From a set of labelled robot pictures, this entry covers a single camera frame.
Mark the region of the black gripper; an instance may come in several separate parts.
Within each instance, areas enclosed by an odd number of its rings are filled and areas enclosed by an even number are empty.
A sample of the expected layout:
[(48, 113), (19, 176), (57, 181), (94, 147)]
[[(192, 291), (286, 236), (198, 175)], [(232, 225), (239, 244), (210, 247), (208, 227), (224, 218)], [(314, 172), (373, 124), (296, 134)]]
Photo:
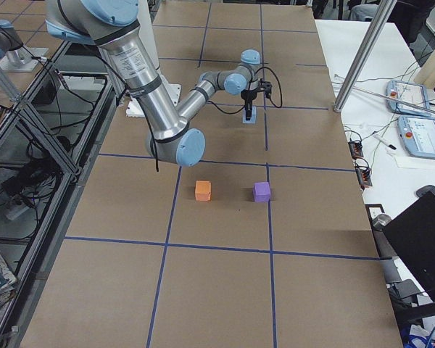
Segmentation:
[(251, 108), (251, 103), (257, 98), (257, 90), (256, 89), (243, 90), (241, 92), (241, 98), (245, 103), (245, 105), (244, 105), (245, 119), (250, 120), (251, 115), (254, 115), (254, 105), (252, 105), (252, 108)]

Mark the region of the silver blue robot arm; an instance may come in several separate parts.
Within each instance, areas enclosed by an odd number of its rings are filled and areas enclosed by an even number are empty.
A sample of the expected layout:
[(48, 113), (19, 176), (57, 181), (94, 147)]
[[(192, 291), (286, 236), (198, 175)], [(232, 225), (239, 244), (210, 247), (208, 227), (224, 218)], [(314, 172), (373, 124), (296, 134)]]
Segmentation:
[(138, 1), (48, 1), (46, 25), (53, 37), (105, 50), (144, 113), (150, 154), (159, 161), (194, 166), (206, 141), (203, 132), (191, 128), (191, 119), (217, 91), (237, 95), (250, 90), (260, 54), (247, 49), (235, 69), (206, 72), (186, 98), (174, 104), (139, 35), (138, 10)]

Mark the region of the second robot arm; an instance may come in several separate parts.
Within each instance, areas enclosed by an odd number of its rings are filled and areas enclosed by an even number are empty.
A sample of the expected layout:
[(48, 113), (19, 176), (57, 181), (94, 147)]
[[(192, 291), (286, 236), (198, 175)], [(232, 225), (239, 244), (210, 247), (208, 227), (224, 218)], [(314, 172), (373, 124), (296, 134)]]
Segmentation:
[(0, 20), (0, 68), (7, 72), (27, 73), (45, 60), (48, 48), (27, 47), (13, 24)]

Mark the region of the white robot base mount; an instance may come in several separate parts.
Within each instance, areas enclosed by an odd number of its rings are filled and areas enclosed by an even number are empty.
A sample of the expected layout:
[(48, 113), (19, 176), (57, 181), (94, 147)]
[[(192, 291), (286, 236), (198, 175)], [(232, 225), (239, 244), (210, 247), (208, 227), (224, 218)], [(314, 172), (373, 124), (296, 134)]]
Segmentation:
[(174, 115), (180, 95), (181, 84), (163, 81), (162, 85), (151, 93), (140, 98), (131, 98), (126, 109), (128, 117), (168, 116)]

